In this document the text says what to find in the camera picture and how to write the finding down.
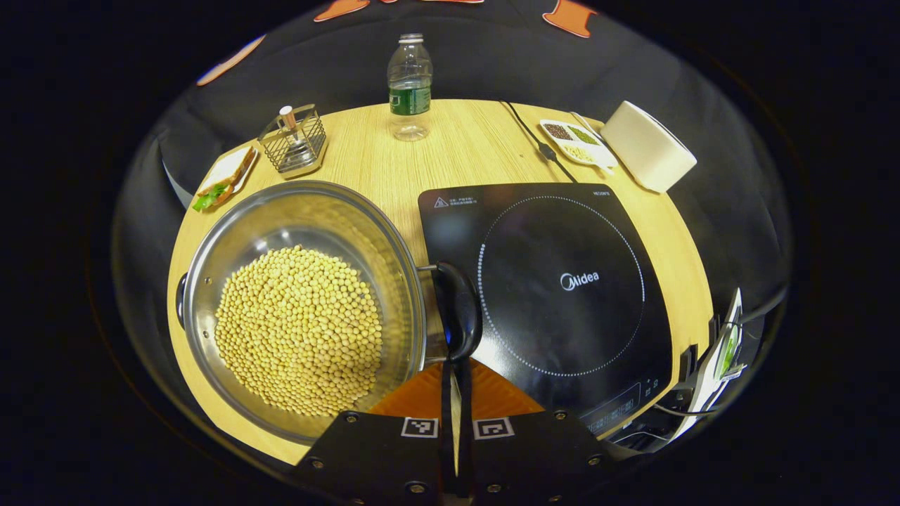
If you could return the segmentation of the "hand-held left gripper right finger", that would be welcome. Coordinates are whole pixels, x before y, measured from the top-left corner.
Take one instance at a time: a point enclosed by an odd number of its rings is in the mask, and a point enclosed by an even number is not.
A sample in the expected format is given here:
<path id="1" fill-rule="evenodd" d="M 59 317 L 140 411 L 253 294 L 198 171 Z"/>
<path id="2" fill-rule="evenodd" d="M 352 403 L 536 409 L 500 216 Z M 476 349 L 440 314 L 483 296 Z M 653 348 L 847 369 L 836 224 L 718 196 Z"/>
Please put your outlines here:
<path id="1" fill-rule="evenodd" d="M 632 464 L 575 414 L 544 410 L 488 366 L 458 364 L 457 382 L 457 495 L 472 505 L 575 505 Z"/>

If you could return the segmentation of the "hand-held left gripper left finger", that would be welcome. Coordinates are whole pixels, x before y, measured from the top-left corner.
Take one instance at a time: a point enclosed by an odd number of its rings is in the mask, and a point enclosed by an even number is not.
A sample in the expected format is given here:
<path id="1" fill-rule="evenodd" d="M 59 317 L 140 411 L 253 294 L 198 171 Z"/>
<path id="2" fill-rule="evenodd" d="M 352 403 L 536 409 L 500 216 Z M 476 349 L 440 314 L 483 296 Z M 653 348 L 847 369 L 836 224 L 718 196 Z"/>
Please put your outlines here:
<path id="1" fill-rule="evenodd" d="M 335 505 L 442 505 L 456 492 L 450 366 L 432 365 L 373 409 L 340 411 L 292 479 Z"/>

